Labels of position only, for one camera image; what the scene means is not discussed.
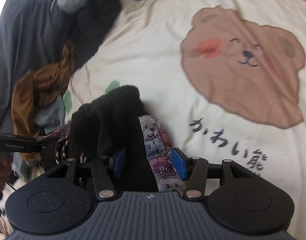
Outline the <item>person's left hand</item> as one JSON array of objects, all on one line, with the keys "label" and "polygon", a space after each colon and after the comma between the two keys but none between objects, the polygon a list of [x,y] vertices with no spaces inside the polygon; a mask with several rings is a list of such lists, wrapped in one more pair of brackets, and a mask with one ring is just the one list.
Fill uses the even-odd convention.
[{"label": "person's left hand", "polygon": [[9,181],[12,172],[12,156],[8,155],[3,163],[0,163],[0,191],[2,191]]}]

